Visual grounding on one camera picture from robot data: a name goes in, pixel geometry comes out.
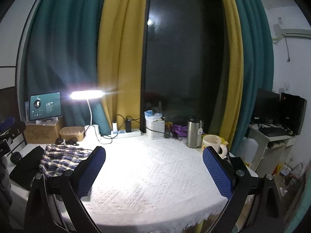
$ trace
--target mug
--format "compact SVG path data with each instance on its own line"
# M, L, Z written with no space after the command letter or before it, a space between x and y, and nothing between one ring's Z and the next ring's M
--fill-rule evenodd
M212 146L219 156L224 159L227 156L227 146L221 143L221 138L217 135L205 135L202 141L202 151L205 147Z

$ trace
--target black monitor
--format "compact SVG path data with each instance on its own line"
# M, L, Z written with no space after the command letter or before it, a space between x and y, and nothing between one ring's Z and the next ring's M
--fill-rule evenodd
M270 123L279 121L280 95L263 89L258 89L252 121L255 123Z
M299 135L304 123L307 100L298 95L281 94L280 123L289 128L295 135Z

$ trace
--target window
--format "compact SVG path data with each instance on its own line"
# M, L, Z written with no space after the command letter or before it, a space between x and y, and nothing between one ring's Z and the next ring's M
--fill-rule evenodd
M199 116L207 132L223 62L223 23L221 0L150 0L144 111L160 111L181 125Z

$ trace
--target wall outlet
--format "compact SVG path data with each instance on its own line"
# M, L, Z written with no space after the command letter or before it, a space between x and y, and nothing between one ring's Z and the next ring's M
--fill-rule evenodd
M284 92L287 94L290 93L290 83L284 82Z

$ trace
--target plaid shirt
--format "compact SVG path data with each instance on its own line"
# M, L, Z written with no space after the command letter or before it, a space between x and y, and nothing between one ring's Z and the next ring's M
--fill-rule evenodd
M68 169L74 170L86 159L92 150L77 148L72 145L47 145L39 169L46 177L62 175Z

